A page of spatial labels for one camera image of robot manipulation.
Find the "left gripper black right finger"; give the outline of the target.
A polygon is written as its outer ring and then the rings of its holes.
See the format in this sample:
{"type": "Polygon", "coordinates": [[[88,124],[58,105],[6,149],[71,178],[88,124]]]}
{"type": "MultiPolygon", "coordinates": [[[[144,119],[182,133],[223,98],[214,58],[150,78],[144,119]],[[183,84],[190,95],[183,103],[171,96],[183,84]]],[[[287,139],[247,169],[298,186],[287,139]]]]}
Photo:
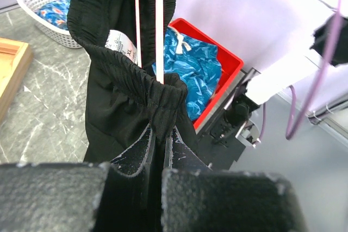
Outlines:
{"type": "Polygon", "coordinates": [[[166,140],[163,231],[306,231],[292,184],[276,173],[214,171],[183,142],[166,140]]]}

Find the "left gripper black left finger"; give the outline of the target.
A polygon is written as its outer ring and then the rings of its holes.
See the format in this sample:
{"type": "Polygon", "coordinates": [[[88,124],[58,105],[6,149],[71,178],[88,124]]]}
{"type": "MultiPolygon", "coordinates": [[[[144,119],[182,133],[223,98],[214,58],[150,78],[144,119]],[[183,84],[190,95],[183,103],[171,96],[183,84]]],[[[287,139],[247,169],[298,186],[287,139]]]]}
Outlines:
{"type": "Polygon", "coordinates": [[[154,134],[111,162],[1,165],[1,231],[150,231],[154,134]]]}

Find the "black shorts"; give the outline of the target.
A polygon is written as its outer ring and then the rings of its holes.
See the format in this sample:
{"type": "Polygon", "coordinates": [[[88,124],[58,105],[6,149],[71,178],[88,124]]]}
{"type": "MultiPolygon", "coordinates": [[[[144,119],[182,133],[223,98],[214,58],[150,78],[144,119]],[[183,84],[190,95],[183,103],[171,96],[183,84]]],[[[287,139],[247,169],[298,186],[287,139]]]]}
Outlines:
{"type": "Polygon", "coordinates": [[[71,0],[67,27],[91,59],[86,93],[86,162],[110,161],[150,126],[157,143],[177,128],[184,143],[197,150],[197,137],[188,117],[186,84],[176,73],[156,80],[155,0],[71,0]],[[119,51],[106,48],[109,32],[124,33],[133,43],[141,32],[141,66],[119,51]]]}

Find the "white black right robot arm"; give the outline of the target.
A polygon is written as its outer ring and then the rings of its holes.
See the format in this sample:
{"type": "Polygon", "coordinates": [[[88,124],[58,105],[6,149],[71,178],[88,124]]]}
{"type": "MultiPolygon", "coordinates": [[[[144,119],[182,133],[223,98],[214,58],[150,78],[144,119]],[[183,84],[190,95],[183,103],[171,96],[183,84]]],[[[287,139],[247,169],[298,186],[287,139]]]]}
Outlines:
{"type": "Polygon", "coordinates": [[[290,140],[302,118],[307,113],[328,68],[347,65],[347,18],[332,15],[325,24],[314,32],[314,42],[308,55],[286,56],[258,76],[239,85],[233,99],[224,114],[228,125],[237,130],[258,109],[278,92],[290,88],[291,109],[286,129],[286,138],[290,140]],[[298,115],[295,115],[296,91],[294,84],[314,74],[306,100],[298,115]]]}

